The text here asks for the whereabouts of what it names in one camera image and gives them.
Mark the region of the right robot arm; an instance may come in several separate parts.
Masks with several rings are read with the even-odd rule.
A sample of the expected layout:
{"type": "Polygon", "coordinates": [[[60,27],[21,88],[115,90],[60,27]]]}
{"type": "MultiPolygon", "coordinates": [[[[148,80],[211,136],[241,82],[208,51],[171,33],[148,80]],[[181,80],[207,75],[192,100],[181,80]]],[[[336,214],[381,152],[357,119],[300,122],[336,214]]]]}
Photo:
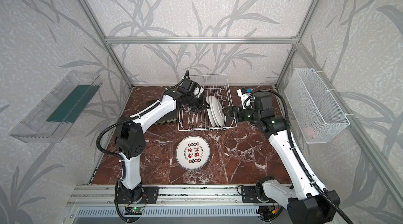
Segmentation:
{"type": "Polygon", "coordinates": [[[222,113],[237,122],[250,122],[268,139],[279,155],[292,188],[274,177],[256,183],[256,198],[262,203],[275,202],[286,210],[294,224],[325,224],[333,220],[340,198],[329,191],[314,175],[294,141],[286,116],[275,114],[270,95],[241,95],[242,105],[222,109],[222,113]]]}

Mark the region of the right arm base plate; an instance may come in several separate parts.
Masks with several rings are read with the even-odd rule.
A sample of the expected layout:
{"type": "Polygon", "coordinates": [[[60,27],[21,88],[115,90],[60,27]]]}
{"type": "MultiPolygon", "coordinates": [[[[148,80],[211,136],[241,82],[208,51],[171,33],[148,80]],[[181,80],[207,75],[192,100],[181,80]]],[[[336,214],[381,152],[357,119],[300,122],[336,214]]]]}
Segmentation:
{"type": "Polygon", "coordinates": [[[243,203],[253,203],[253,204],[266,204],[266,203],[277,203],[273,199],[267,197],[263,189],[254,186],[239,185],[237,187],[238,193],[242,197],[243,203]]]}

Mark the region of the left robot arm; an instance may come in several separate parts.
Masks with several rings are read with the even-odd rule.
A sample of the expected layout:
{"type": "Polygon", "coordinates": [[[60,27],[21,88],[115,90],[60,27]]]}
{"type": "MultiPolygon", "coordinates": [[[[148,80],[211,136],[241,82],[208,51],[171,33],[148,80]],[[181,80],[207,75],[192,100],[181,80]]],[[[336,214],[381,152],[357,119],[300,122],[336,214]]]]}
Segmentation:
{"type": "Polygon", "coordinates": [[[121,185],[129,192],[141,187],[140,156],[145,150],[145,133],[168,113],[185,106],[191,111],[209,108],[201,85],[184,77],[178,85],[165,90],[160,99],[146,109],[121,121],[116,127],[115,145],[119,150],[123,179],[121,185]]]}

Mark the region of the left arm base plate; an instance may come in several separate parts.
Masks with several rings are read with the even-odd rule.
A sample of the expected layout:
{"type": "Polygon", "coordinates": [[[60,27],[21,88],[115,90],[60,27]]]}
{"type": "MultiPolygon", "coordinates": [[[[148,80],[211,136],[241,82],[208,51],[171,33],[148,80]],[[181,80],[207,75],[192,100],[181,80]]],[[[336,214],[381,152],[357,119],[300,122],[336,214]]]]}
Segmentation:
{"type": "Polygon", "coordinates": [[[156,204],[159,187],[137,187],[127,189],[118,186],[115,191],[114,203],[117,204],[156,204]]]}

